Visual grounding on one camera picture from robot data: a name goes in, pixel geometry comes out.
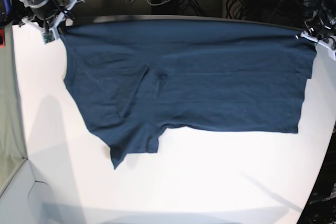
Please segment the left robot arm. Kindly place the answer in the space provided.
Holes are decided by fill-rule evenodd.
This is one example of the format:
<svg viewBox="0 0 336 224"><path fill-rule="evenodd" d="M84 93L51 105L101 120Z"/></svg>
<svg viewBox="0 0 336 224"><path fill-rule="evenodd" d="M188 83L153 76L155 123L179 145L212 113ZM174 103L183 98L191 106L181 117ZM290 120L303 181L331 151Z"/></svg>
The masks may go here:
<svg viewBox="0 0 336 224"><path fill-rule="evenodd" d="M305 30L295 37L324 48L335 60L335 0L303 0L301 6L308 17L303 22Z"/></svg>

